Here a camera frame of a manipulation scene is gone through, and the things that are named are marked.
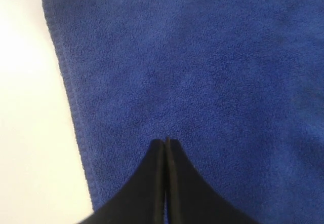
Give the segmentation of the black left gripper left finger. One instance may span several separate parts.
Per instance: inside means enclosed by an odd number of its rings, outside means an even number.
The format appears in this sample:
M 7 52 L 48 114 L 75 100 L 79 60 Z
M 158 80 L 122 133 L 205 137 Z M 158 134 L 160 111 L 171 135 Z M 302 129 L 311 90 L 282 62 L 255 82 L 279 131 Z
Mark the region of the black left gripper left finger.
M 165 144 L 155 139 L 127 183 L 81 223 L 164 223 L 164 176 Z

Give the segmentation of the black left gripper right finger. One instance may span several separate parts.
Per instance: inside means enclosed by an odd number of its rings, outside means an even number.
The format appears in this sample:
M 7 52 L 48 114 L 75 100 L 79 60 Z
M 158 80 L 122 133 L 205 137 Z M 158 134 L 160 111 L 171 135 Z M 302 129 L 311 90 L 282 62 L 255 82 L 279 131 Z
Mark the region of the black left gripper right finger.
M 216 193 L 187 157 L 181 143 L 167 138 L 168 223 L 255 223 Z

